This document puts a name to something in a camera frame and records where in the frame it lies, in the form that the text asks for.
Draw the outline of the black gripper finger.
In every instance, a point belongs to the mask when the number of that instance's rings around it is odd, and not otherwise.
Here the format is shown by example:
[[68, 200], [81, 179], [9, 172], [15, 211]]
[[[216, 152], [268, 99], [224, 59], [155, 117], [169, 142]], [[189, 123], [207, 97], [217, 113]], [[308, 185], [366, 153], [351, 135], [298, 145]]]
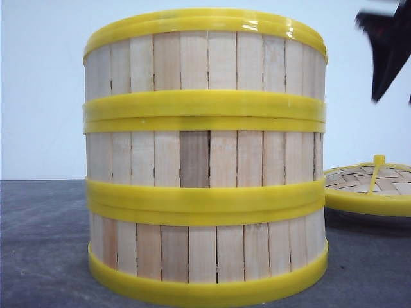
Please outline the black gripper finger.
[[410, 57], [410, 30], [369, 30], [367, 34], [373, 61], [371, 98], [378, 102]]

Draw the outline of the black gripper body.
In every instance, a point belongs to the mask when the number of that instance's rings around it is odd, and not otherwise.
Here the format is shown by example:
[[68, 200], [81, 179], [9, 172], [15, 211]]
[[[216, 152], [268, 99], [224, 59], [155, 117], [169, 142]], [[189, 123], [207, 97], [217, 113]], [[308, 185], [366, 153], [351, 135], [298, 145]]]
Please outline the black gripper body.
[[360, 11], [356, 23], [373, 35], [410, 34], [410, 1], [400, 1], [393, 15]]

